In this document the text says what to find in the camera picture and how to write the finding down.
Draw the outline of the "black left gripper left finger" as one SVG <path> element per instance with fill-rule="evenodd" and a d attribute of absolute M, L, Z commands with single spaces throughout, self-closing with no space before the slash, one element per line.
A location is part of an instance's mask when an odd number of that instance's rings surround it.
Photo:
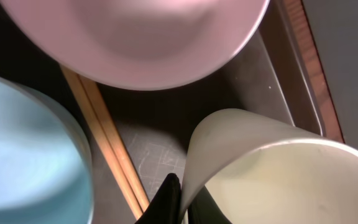
<path fill-rule="evenodd" d="M 135 224 L 177 224 L 180 199 L 180 180 L 176 174 L 169 173 Z"/>

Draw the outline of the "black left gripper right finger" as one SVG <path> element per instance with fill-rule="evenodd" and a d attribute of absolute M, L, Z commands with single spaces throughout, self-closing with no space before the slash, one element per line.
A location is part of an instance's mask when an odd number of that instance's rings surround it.
<path fill-rule="evenodd" d="M 231 224 L 216 202 L 203 187 L 188 207 L 189 224 Z"/>

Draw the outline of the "pale green cup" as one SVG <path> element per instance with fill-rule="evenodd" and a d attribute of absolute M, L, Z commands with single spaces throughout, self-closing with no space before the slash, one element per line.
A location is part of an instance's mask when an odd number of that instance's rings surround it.
<path fill-rule="evenodd" d="M 239 109 L 191 135 L 180 218 L 206 187 L 231 223 L 358 223 L 358 150 Z"/>

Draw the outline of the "light blue bowl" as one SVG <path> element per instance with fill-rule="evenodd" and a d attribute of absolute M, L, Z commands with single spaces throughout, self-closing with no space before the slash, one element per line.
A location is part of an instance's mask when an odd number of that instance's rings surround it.
<path fill-rule="evenodd" d="M 51 97 L 0 77 L 0 223 L 88 224 L 91 151 Z"/>

